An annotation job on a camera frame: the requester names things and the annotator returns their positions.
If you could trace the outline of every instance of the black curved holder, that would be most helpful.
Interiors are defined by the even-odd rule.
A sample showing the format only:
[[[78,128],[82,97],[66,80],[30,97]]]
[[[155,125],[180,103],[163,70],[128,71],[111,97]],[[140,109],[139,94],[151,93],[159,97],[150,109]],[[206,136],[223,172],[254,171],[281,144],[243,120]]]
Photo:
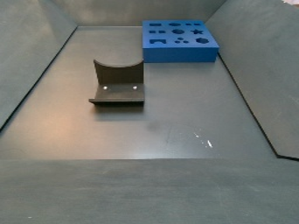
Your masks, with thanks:
[[[144,62],[132,66],[108,66],[94,60],[98,72],[98,92],[94,104],[144,103]]]

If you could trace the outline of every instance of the star-shaped hole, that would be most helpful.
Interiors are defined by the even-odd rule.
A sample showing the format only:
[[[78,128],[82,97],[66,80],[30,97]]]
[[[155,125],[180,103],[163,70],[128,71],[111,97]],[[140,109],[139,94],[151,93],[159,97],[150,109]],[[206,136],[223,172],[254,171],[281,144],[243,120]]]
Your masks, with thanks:
[[[194,34],[202,34],[203,31],[199,31],[199,30],[195,29],[195,30],[192,31],[192,33],[194,33]]]

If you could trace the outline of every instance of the blue shape sorter block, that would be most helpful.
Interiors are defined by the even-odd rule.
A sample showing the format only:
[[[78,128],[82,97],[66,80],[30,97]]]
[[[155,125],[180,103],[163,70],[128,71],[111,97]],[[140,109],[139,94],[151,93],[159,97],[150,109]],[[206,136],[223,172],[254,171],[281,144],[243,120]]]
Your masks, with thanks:
[[[219,45],[199,20],[143,22],[144,62],[214,62]]]

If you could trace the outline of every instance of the gray wall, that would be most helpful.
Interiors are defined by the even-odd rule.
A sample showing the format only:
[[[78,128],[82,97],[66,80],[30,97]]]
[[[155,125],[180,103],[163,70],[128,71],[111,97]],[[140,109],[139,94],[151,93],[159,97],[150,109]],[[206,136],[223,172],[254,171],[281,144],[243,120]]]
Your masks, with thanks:
[[[207,25],[279,155],[299,158],[299,10],[279,0],[228,0]]]
[[[147,19],[207,20],[226,0],[52,0],[79,25],[142,25]]]
[[[47,0],[0,1],[0,128],[76,24]]]

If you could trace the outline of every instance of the shape-shaped hole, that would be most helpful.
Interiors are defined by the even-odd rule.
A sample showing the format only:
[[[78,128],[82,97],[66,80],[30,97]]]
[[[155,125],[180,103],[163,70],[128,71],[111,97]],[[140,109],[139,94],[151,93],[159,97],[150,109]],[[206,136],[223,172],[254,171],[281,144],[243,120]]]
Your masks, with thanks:
[[[162,26],[162,24],[150,24],[150,26]]]
[[[156,39],[150,39],[150,43],[154,44],[154,43],[163,43],[166,44],[166,39],[162,39],[162,38],[156,38]]]
[[[184,34],[184,30],[175,29],[175,30],[172,30],[172,33],[175,33],[175,34]]]
[[[178,23],[170,23],[171,26],[180,26]]]
[[[206,38],[196,38],[196,42],[200,44],[207,44],[210,41]]]
[[[191,31],[194,34],[202,34],[203,33],[203,31],[199,31],[199,30],[194,30],[194,31]]]

